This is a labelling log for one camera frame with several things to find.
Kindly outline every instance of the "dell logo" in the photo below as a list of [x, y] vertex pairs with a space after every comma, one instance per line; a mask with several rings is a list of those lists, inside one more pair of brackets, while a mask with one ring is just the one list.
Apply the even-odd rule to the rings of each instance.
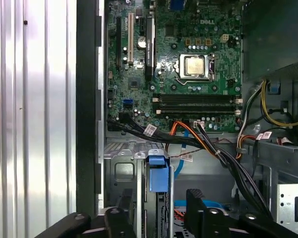
[[200, 24], [215, 25], [214, 20], [200, 20]]

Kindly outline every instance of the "blue sata port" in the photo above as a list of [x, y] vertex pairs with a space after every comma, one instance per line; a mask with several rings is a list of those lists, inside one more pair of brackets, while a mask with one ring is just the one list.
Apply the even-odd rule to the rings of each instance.
[[184, 8], [184, 0], [171, 0], [170, 10], [171, 11], [182, 11]]
[[131, 108], [134, 105], [134, 100], [133, 99], [124, 99], [123, 100], [123, 106], [125, 108]]

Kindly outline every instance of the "cpu socket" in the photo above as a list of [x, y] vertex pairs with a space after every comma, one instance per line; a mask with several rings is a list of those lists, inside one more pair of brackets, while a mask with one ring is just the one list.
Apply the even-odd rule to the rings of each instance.
[[215, 80], [215, 55], [181, 54], [174, 65], [181, 84]]

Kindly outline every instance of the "white label sticker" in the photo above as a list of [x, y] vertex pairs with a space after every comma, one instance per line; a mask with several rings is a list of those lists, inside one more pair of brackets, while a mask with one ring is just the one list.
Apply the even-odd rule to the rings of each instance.
[[155, 130], [157, 130], [157, 127], [155, 127], [154, 125], [148, 124], [144, 131], [144, 134], [147, 136], [152, 136]]
[[290, 140], [288, 140], [287, 137], [284, 137], [283, 139], [281, 139], [281, 143], [284, 144], [284, 143], [291, 143], [293, 144]]
[[187, 162], [193, 162], [193, 156], [190, 154], [181, 155], [181, 160], [187, 161]]
[[258, 136], [257, 136], [257, 138], [256, 138], [256, 140], [260, 140], [262, 137], [263, 137], [263, 133], [260, 133]]
[[269, 137], [272, 135], [271, 131], [267, 131], [263, 134], [261, 139], [269, 139]]

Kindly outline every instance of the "cable label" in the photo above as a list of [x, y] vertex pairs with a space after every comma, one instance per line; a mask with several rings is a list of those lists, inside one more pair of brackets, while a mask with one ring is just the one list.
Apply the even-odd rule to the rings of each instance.
[[257, 138], [256, 138], [256, 140], [260, 140], [262, 137], [263, 137], [263, 133], [260, 133], [258, 136], [257, 136]]
[[148, 124], [146, 129], [144, 130], [144, 135], [152, 136], [155, 130], [157, 130], [157, 127], [155, 127], [154, 125]]
[[187, 162], [193, 162], [193, 156], [190, 154], [181, 155], [180, 159]]
[[262, 138], [261, 139], [269, 139], [270, 136], [272, 135], [272, 132], [271, 131], [267, 131], [263, 134]]

